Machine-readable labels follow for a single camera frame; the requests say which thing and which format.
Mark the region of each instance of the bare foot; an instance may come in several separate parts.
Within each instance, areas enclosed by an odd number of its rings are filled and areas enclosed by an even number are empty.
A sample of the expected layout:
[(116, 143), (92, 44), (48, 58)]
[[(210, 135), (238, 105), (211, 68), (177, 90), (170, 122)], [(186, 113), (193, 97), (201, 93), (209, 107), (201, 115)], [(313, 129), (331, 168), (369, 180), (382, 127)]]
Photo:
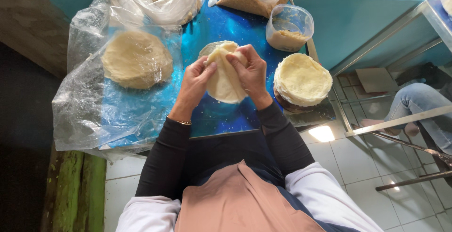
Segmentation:
[[(372, 125), (376, 125), (376, 124), (381, 124), (383, 122), (384, 122), (383, 120), (374, 120), (374, 119), (364, 118), (361, 121), (361, 125), (363, 127), (367, 127), (367, 126), (372, 126)], [(377, 131), (382, 132), (382, 133), (386, 133), (386, 134), (388, 134), (390, 136), (397, 136), (397, 135), (400, 134), (400, 132), (402, 132), (402, 130), (396, 130), (396, 129), (393, 129), (391, 127), (385, 128), (385, 129), (378, 129)]]
[(412, 122), (408, 123), (405, 126), (405, 133), (410, 137), (414, 137), (419, 133), (419, 128)]

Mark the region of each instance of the black sleeve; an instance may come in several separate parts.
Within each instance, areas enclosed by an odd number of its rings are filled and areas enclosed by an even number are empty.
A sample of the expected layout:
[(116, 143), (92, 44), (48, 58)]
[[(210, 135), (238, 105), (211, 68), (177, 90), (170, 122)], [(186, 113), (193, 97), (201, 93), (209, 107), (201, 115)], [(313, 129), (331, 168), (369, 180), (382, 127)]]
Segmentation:
[(286, 176), (315, 162), (308, 147), (275, 101), (257, 111), (268, 148)]
[(174, 199), (189, 136), (190, 125), (166, 118), (144, 163), (136, 197), (165, 196)]

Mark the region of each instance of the hand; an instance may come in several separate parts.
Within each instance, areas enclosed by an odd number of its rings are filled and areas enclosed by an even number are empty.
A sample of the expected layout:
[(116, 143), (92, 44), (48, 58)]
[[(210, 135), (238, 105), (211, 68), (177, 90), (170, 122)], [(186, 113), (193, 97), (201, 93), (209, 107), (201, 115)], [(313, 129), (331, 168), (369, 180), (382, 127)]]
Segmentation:
[(234, 55), (226, 55), (226, 59), (234, 67), (243, 89), (250, 96), (257, 110), (267, 108), (273, 102), (272, 97), (265, 89), (267, 63), (260, 58), (251, 44), (238, 47), (235, 51), (246, 57), (249, 63), (247, 68)]
[(199, 104), (207, 89), (207, 81), (217, 70), (215, 62), (205, 67), (203, 56), (185, 69), (180, 92), (168, 117), (175, 121), (189, 121), (193, 109)]

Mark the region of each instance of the tiled floor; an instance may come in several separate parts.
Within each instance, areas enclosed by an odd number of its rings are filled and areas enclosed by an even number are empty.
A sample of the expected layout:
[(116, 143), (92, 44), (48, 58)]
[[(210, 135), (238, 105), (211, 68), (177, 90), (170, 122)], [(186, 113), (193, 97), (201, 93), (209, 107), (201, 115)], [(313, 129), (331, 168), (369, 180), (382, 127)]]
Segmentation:
[[(341, 83), (345, 85), (344, 90), (338, 90), (341, 85), (335, 79), (340, 99), (353, 100), (364, 95), (353, 86), (356, 80), (344, 78)], [(356, 124), (365, 117), (383, 119), (391, 102), (388, 99), (351, 103), (344, 106), (344, 110), (350, 122)], [(371, 134), (345, 138), (340, 119), (327, 125), (333, 131), (334, 141), (321, 143), (308, 132), (301, 136), (314, 159), (336, 177), (348, 195), (382, 229), (387, 232), (452, 232), (452, 188), (444, 179), (381, 192), (375, 190), (377, 186), (438, 172), (430, 155)], [(402, 133), (398, 137), (425, 145), (420, 135), (409, 139)], [(107, 165), (105, 232), (115, 230), (125, 204), (137, 189), (144, 161), (128, 157)]]

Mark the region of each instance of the clear plastic container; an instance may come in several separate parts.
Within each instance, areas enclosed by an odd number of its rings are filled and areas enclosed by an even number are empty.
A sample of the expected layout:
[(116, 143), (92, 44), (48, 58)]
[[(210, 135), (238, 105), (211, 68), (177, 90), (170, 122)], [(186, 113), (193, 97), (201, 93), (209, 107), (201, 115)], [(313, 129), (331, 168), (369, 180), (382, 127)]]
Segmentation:
[(299, 51), (313, 34), (314, 20), (311, 14), (291, 4), (276, 5), (265, 29), (268, 44), (287, 52)]

